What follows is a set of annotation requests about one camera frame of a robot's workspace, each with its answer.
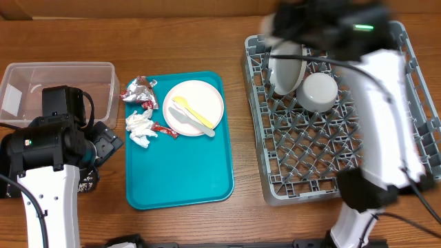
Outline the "red ketchup packet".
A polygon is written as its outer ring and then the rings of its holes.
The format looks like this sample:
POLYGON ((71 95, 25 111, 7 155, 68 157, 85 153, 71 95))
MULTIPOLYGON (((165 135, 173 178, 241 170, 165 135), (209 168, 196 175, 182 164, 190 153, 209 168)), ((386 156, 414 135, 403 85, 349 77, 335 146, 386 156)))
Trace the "red ketchup packet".
POLYGON ((172 130, 168 127, 163 127, 163 126, 159 125, 158 122, 155 122, 153 124, 152 131, 167 134, 167 135, 171 136, 173 139, 176 139, 179 136, 178 132, 175 132, 174 130, 172 130))

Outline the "small grey bowl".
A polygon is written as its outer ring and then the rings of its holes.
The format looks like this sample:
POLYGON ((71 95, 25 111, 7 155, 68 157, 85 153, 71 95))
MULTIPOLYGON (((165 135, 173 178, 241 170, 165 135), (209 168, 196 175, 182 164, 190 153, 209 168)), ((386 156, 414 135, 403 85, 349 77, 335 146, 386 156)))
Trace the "small grey bowl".
POLYGON ((298 103, 309 112, 326 112, 330 110, 338 95, 336 81, 321 72, 309 75, 296 89, 298 103))

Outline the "foil wrapper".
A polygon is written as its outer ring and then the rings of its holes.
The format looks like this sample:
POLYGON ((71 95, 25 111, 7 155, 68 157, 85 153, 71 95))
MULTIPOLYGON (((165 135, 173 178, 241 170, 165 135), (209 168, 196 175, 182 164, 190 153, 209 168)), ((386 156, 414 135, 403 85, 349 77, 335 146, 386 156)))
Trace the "foil wrapper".
POLYGON ((140 103, 144 110, 157 110, 159 103, 153 90, 156 84, 155 79, 149 81, 146 76, 137 76, 121 92, 120 97, 126 103, 140 103))

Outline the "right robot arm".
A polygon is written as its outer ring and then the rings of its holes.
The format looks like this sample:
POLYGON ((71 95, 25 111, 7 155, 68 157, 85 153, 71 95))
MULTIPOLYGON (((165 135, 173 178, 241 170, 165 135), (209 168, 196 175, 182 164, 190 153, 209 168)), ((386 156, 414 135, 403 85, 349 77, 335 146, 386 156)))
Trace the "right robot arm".
POLYGON ((369 234, 399 196, 433 189, 420 161, 407 114, 405 58, 391 36, 390 11, 381 1, 281 1, 263 33, 329 52, 355 101, 363 164, 338 172, 342 208, 321 247, 386 247, 369 234))

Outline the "grey round plate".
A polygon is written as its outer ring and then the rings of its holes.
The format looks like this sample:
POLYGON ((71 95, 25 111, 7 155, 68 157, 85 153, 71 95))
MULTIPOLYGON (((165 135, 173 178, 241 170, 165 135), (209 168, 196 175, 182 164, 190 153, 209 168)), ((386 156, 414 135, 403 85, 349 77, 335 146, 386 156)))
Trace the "grey round plate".
MULTIPOLYGON (((304 45, 295 43, 284 43, 277 48, 272 48, 271 55, 306 55, 307 49, 304 45)), ((274 59, 269 58, 268 62, 271 75, 269 81, 275 85, 275 93, 286 95, 293 92, 302 82, 307 62, 303 60, 274 59)))

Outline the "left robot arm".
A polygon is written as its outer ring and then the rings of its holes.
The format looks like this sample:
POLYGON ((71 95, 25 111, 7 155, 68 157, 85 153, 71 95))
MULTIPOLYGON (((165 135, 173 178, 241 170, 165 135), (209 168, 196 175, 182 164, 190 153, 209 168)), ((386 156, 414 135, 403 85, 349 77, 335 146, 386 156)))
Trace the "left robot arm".
POLYGON ((85 115, 90 95, 66 85, 42 91, 41 116, 1 142, 2 190, 21 195, 29 247, 80 247, 79 185, 99 181, 98 168, 123 141, 85 115))

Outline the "white napkin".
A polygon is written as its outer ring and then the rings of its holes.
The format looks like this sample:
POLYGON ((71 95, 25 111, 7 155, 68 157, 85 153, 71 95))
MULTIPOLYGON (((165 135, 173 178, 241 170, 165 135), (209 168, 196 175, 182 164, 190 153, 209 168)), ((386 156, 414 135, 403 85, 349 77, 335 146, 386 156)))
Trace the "white napkin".
POLYGON ((130 133, 130 139, 142 148, 148 148, 149 137, 156 138, 158 134, 152 130, 154 122, 151 120, 152 109, 139 114, 136 110, 125 119, 125 129, 130 133))

